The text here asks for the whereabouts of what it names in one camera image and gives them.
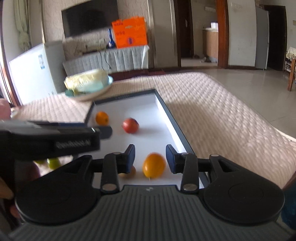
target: white refrigerator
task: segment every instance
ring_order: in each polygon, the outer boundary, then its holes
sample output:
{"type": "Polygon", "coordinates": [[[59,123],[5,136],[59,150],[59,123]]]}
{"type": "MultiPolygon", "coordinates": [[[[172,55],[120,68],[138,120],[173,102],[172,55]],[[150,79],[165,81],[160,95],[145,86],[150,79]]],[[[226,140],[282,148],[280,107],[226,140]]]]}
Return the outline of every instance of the white refrigerator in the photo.
{"type": "Polygon", "coordinates": [[[256,47],[256,69],[266,69],[269,51],[269,17],[268,11],[256,7],[257,17],[257,47],[256,47]]]}
{"type": "Polygon", "coordinates": [[[65,91],[62,41],[40,44],[10,61],[12,82],[21,104],[65,91]]]}

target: light blue plate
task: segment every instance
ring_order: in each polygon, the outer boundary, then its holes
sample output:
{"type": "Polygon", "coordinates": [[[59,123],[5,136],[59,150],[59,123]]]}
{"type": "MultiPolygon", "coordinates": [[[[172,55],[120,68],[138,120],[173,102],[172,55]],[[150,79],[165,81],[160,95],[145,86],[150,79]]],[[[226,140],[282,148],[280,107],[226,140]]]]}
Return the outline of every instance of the light blue plate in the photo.
{"type": "Polygon", "coordinates": [[[74,92],[72,90],[66,90],[65,95],[77,101],[93,100],[94,98],[104,94],[107,90],[109,90],[109,88],[113,83],[113,78],[111,76],[108,76],[108,78],[109,78],[108,84],[103,88],[101,88],[102,86],[98,85],[99,88],[92,92],[79,93],[76,95],[74,95],[74,92]]]}

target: textured wallpaper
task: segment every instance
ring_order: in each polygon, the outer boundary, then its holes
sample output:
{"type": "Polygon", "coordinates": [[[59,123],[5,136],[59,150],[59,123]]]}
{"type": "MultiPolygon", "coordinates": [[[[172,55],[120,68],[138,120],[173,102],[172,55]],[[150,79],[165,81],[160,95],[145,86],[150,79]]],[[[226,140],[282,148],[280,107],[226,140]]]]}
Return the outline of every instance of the textured wallpaper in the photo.
{"type": "MultiPolygon", "coordinates": [[[[65,39],[61,11],[86,1],[88,0],[43,0],[46,40],[63,40],[66,59],[79,55],[82,50],[85,50],[85,44],[94,45],[102,38],[106,44],[109,41],[107,29],[65,39]]],[[[117,0],[117,5],[120,19],[143,16],[148,22],[147,0],[117,0]]]]}

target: green fruit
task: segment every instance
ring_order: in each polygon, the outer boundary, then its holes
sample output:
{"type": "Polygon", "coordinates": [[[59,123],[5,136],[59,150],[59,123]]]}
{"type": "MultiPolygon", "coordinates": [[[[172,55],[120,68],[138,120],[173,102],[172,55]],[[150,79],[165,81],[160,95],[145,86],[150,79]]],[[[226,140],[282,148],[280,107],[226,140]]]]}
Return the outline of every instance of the green fruit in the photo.
{"type": "Polygon", "coordinates": [[[48,164],[48,167],[52,170],[55,170],[61,166],[61,163],[58,158],[48,158],[47,164],[48,164]]]}
{"type": "Polygon", "coordinates": [[[46,162],[46,160],[38,160],[38,161],[34,161],[34,162],[37,163],[37,164],[42,165],[44,162],[46,162]]]}

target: sticker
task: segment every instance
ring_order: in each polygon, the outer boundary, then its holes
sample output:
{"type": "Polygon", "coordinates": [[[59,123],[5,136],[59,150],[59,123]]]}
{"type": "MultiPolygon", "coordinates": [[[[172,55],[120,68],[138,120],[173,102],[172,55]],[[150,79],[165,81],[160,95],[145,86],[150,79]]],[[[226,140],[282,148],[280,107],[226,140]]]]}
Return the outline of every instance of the sticker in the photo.
{"type": "Polygon", "coordinates": [[[42,54],[38,55],[38,58],[39,58],[39,64],[40,64],[41,69],[45,69],[42,54]]]}
{"type": "Polygon", "coordinates": [[[135,40],[133,38],[127,38],[126,39],[127,44],[133,44],[135,42],[135,40]]]}

